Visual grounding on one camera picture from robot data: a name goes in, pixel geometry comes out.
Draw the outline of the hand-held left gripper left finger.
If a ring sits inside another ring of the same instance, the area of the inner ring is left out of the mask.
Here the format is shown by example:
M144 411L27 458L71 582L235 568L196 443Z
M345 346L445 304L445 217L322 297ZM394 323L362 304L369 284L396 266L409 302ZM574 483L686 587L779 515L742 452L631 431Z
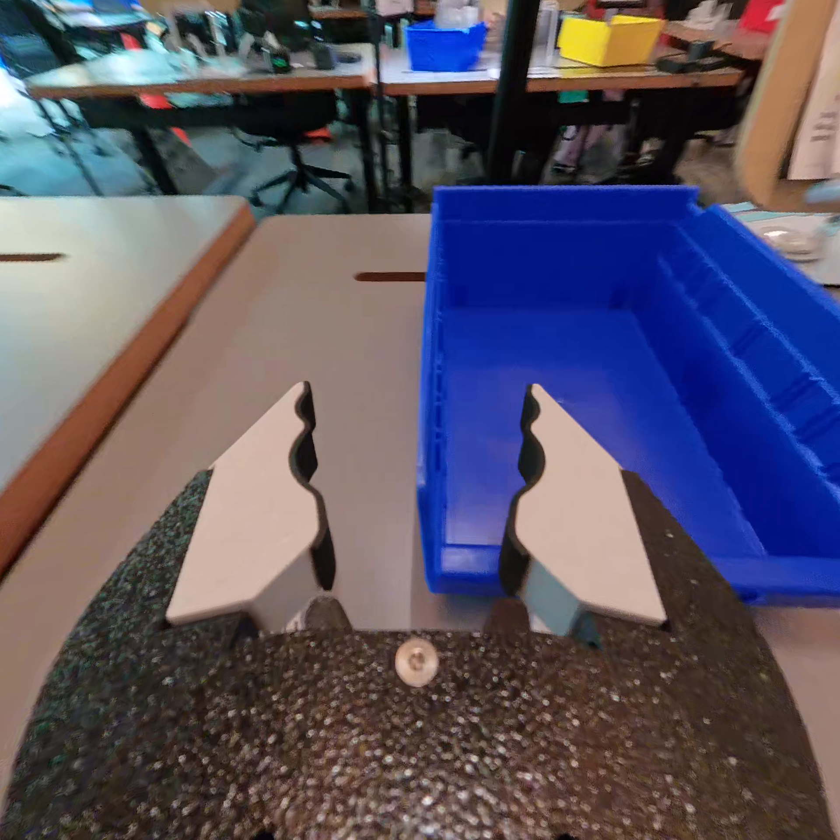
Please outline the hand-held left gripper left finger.
M213 463L165 621L186 626L246 614L258 630L288 630L333 587L328 514L308 381L294 384Z

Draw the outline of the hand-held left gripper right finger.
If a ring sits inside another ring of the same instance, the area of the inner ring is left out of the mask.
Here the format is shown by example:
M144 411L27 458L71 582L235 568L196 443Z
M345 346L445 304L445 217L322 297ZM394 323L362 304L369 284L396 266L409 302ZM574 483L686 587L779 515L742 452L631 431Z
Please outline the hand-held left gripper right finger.
M527 386L520 429L523 484L499 554L504 592L532 628L555 636L596 638L597 616L666 624L626 471L539 384Z

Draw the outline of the white office desk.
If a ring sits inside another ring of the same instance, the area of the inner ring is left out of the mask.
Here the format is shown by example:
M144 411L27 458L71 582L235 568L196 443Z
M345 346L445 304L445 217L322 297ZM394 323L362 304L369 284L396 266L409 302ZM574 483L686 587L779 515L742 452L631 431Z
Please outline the white office desk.
M240 196L3 197L1 569L256 227Z

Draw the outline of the black office chair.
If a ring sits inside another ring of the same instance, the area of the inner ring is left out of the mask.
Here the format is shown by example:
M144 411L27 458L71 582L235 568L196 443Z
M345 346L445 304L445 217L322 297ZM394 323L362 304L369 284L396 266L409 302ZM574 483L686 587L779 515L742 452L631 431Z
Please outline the black office chair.
M276 205L274 214L283 214L294 192L307 193L314 187L339 202L341 212L348 214L350 205L343 194L337 192L327 180L344 182L344 190L354 190L350 174L307 165L301 157L302 145L309 142L309 134L328 128L338 118L337 98L334 91L282 92L263 96L238 94L234 104L234 127L254 142L241 139L254 150L266 147L286 148L290 153L291 168L274 179L256 186L249 196L254 207L262 207L261 195L276 186L287 189Z

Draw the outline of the black metal pole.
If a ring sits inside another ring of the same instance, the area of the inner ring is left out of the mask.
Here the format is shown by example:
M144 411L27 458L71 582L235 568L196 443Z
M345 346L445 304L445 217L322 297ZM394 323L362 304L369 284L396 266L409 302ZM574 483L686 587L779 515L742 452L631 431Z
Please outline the black metal pole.
M486 180L492 185L511 178L539 7L539 1L508 3L486 162Z

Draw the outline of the wooden desk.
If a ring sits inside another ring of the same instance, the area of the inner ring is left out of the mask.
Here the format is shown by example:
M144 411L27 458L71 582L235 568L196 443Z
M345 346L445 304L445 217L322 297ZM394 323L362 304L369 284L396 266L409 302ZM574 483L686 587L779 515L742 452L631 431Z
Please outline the wooden desk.
M234 57L198 66L150 49L124 50L60 67L25 80L36 99L78 101L84 98L130 98L165 93L263 95L278 92L366 90L375 81L370 45L354 45L360 60L317 69L309 54L295 57L290 73L270 74L247 68Z
M489 95L497 90L498 68L481 66L464 72L413 70L404 50L387 49L381 59L380 82L386 96ZM654 66L602 69L556 56L550 67L528 73L527 92L673 90L733 88L743 76L736 67L692 73L665 73Z

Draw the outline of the wooden document stand with papers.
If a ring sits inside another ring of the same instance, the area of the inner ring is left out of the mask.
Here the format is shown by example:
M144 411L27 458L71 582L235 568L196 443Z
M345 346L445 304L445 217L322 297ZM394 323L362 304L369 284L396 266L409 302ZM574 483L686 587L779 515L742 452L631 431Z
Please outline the wooden document stand with papers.
M748 222L838 298L835 1L786 2L741 123L733 169L768 220Z

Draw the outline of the yellow plastic bin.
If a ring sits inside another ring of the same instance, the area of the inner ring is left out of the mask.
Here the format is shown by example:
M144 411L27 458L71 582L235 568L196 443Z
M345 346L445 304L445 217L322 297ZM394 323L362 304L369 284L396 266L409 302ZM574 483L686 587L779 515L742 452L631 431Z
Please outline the yellow plastic bin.
M563 19L558 36L560 56L602 69L650 63L663 33L658 17L618 14L610 20L580 16Z

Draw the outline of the small blue plastic bin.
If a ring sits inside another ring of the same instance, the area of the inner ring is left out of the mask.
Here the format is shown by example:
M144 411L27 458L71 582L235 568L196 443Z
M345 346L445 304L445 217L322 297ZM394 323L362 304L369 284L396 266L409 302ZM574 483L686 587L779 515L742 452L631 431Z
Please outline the small blue plastic bin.
M480 59L487 38L487 24L468 28L441 28L433 20L412 24L405 31L405 45L412 71L467 72Z

